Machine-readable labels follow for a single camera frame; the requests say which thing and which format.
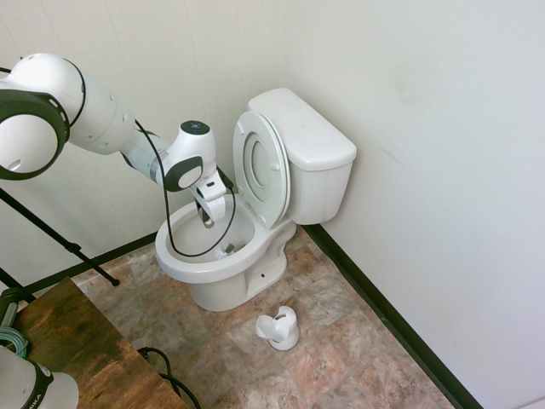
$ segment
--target black baseboard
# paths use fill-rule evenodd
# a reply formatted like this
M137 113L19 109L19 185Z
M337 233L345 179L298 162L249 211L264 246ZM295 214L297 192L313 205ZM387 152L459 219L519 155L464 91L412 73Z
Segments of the black baseboard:
M99 265L104 264L105 262L110 262L111 260L115 258L123 256L127 253L130 253L131 251L140 249L144 245L149 245L155 240L156 235L157 235L157 232L148 234L147 236L144 236L135 241L131 241L130 243L126 245L122 245L121 247L118 247L117 249L108 251L104 254L101 254L100 256L92 258L91 260ZM45 279L40 279L39 281L36 281L35 283L27 285L25 289L32 294L33 292L40 291L51 285L57 284L59 281L61 281L65 277L74 277L78 274L81 274L89 270L90 268L91 268L90 265L86 264L85 262L81 262L75 266L67 268L66 270L60 271L57 274L50 275L49 277L46 277Z
M459 409L483 409L324 228L319 224L304 228L450 403Z

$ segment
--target wooden table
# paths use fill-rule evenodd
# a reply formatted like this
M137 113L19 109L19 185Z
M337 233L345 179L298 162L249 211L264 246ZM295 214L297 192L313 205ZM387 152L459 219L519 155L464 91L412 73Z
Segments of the wooden table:
M14 328L31 360L76 380L78 409L188 408L70 279L24 308Z

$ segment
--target black cable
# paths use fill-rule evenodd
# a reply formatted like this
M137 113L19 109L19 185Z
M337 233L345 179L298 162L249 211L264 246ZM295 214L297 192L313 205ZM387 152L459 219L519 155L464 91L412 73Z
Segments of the black cable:
M148 354L147 354L148 352L155 352L156 354L161 355L161 357L164 359L164 363L167 366L167 374L172 376L172 371L170 370L169 358L167 358L167 355L163 351L156 348L152 348L152 347L144 347L144 348L138 349L138 352L140 353L140 355L144 357L145 360L147 360L148 358ZM170 382L170 384L172 385L172 389L176 392L176 394L178 396L181 396L180 391L178 390L178 387L176 386L176 383Z
M163 178L163 181L164 181L164 178L165 178L165 175L164 175L164 167L163 167L163 161L161 160L161 157L159 155L159 152L157 151L157 148L155 148L155 145L153 144L153 141L152 139L150 138L150 136L148 135L149 133L151 132L148 132L147 130L144 130L144 128L142 127L142 125L140 124L140 122L138 122L136 119L135 119L135 122L136 122L136 126L138 126L138 128L140 128L140 132L142 134L144 134L144 136L146 137L147 141L149 142L149 144L152 146L152 149L153 149L153 153L155 153L155 157L157 158L157 161L159 162L159 169L161 170L161 177ZM209 253L211 252L224 238L225 236L227 235L227 232L229 231L229 228L231 228L231 225L232 225L232 220L234 219L235 217L235 210L237 209L237 201L235 199L235 193L234 191L232 190L232 188L230 187L227 187L229 189L229 191L231 192L231 195L232 195L232 214L231 214L231 218L229 219L229 223L227 224L227 228L225 229L225 232L223 232L223 234L221 235L221 237L207 250L205 251L201 251L200 253L197 253L197 254L186 254L186 253L182 253L181 251L179 251L175 244L174 244L174 237L172 235L172 227L170 225L170 208L169 208L169 196L167 194L167 189L164 187L164 182L163 182L163 195L164 195L164 208L166 209L166 213L167 213L167 227L169 228L169 239L170 239L170 245L172 245L172 249L178 253L180 256L184 256L184 257L198 257L198 256L202 256L206 253Z
M87 85L85 84L85 78L83 77L83 74L79 70L79 68L77 68L77 65L67 60L66 58L64 59L64 61L69 62L70 64L74 66L74 68L76 68L76 71L82 80L82 105L80 105L79 109L77 110L76 116L74 117L74 119L72 120L72 123L70 124L70 126L72 127L76 123L76 121L79 119L79 116L82 114L83 107L85 106L85 101L87 100Z
M182 382L180 382L178 379L176 379L175 377L171 377L170 375L166 375L164 373L159 373L159 376L162 378L162 379L166 379L170 382L174 382L176 383L180 388L184 389L184 392L186 392L187 396L189 396L189 399L191 399L191 402L193 402L193 405L195 405L195 408L196 409L201 409L201 406L198 404L198 400L197 398L195 397L195 395L191 392L191 390L189 390L189 388L184 385Z
M178 379L176 379L175 377L172 376L172 371L170 370L169 358L167 358L167 355L163 351L161 351L159 349L156 349L156 348L152 348L152 347L144 347L144 348L138 349L138 352L140 353L140 355L142 355L144 357L145 360L147 360L147 358L148 358L148 355L147 355L148 352L155 352L156 354L161 355L161 357L164 359L164 363L167 366L167 373L166 374L159 373L159 376L162 379L166 379L167 381L169 381L170 384L172 385L172 389L180 397L181 397L181 394L180 394L180 390L178 390L178 386L180 388L182 388L183 391L186 393L186 395L189 396L189 399L191 399L191 401L193 402L193 405L195 405L196 409L201 409L201 406L198 404L198 400L195 397L195 395L192 393L192 391L189 390L189 388L186 385L184 385L182 382L180 382Z

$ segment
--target black cable on floor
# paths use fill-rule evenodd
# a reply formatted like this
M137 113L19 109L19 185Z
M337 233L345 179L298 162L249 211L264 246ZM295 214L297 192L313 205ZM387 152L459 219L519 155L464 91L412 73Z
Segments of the black cable on floor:
M201 406L199 405L198 400L195 397L195 395L192 393L192 391L189 390L189 388L186 385L184 385L182 382L180 382L178 379L172 376L172 371L170 370L169 358L167 358L167 355L163 351L157 348L144 347L144 348L138 349L138 352L140 353L140 355L144 357L145 360L147 360L149 357L148 352L154 352L156 354L159 354L164 359L164 363L167 366L167 373L166 374L159 373L159 376L162 379L168 380L170 384L172 385L172 389L180 397L181 397L181 394L180 394L180 390L178 390L178 387L182 388L183 391L186 393L186 395L189 396L189 399L191 399L191 401L193 402L193 405L195 405L197 409L201 409Z

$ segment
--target toilet tank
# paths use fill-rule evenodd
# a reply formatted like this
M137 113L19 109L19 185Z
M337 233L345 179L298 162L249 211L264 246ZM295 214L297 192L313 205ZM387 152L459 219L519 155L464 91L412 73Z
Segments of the toilet tank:
M258 95L250 100L248 109L268 119L288 154L291 192L286 214L302 225L334 217L356 158L356 146L289 89Z

